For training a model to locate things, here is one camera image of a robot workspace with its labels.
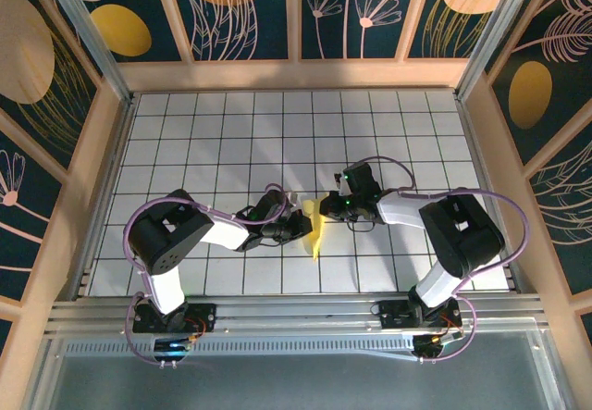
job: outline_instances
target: work surface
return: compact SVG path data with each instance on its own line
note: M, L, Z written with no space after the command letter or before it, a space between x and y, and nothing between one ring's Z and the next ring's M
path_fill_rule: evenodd
M270 182L314 199L336 189L334 173L370 155L405 162L423 193L478 187L452 92L142 95L86 292L142 289L121 237L148 200L182 187L197 202L234 213L256 204ZM409 183L394 164L372 167L383 188ZM353 233L327 223L317 263L302 242L246 254L198 244L179 270L188 295L405 292L435 261L422 230L395 225ZM506 274L491 271L467 288L508 290Z

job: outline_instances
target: purple cable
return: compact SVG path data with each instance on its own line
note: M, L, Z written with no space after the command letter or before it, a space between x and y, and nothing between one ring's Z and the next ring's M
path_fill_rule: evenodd
M399 188L396 188L394 191L396 191L397 193L400 192L400 191L408 191L408 190L414 190L415 189L415 176L414 176L414 174L406 166L404 166L399 160L395 160L392 157L386 157L385 155L373 155L371 157L363 158L362 160L360 160L357 163L369 162L371 160L386 160L387 162L394 163L395 165L398 165L399 168L403 169L407 173L407 175L411 179L411 185L409 185L409 186L401 186Z
M429 361L432 362L433 364L435 364L436 362L440 362L440 361L448 361L449 359L452 359L453 357L458 356L464 350L467 349L467 347L471 344L471 342L475 338L475 333L477 330L477 312L475 310L475 306L473 304L471 304L471 301L469 301L466 297L457 296L457 299L465 302L469 306L469 308L471 308L471 313L473 314L473 328L471 329L471 334L469 335L469 339L467 340L467 342L461 348L456 350L455 352L447 354L442 357L435 357L434 359L429 359Z
M138 351L138 349L136 349L136 347L133 345L133 342L131 340L131 334L130 334L130 317L131 317L131 313L133 311L134 306L136 306L136 304L141 301L142 299L144 299L144 293L143 292L136 292L133 297L131 298L131 302L128 305L128 312L126 313L126 322L125 325L123 327L123 331L126 335L126 340L128 341L128 347L131 350L131 352L141 361L145 362L146 364L150 364L152 366L159 366L161 368L164 367L173 367L173 368L177 368L177 366L179 366L180 364L183 365L196 365L199 364L197 362L190 362L187 361L187 356L185 356L184 358L180 359L179 361L157 361L156 359L153 359L151 357L148 356L144 356L142 353L140 353Z
M151 359L148 356L144 356L142 353L140 353L136 347L134 347L133 342L131 341L131 334L130 334L130 317L131 317L131 312L134 308L134 306L136 306L136 304L144 298L144 293L143 292L136 292L133 297L131 298L131 302L129 303L128 306L128 312L126 313L126 322L124 324L123 327L123 331L126 334L126 340L128 341L128 347L131 350L132 353L134 353L134 355L140 359L141 361L145 362L146 364L151 364L153 366L172 366L172 362L168 363L165 362L164 364L156 361L155 359Z

